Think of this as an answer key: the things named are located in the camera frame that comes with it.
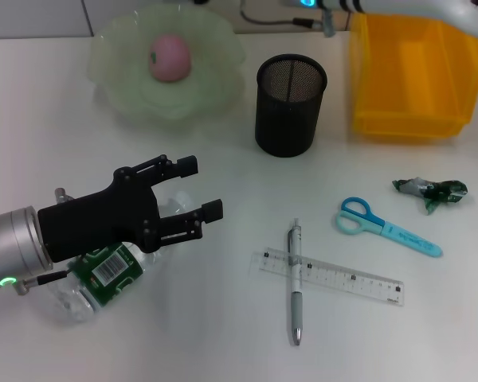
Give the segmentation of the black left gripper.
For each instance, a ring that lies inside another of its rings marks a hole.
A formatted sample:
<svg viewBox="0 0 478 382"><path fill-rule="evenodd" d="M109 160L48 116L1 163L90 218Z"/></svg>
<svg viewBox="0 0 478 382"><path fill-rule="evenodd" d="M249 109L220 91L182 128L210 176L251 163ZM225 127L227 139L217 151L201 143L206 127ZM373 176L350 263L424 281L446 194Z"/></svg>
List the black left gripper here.
<svg viewBox="0 0 478 382"><path fill-rule="evenodd" d="M198 173L194 155L171 161L165 154L114 173L97 193L37 212L42 242L55 263L121 242L145 253L202 238L203 224L223 218L221 199L199 209L160 218L152 186Z"/></svg>

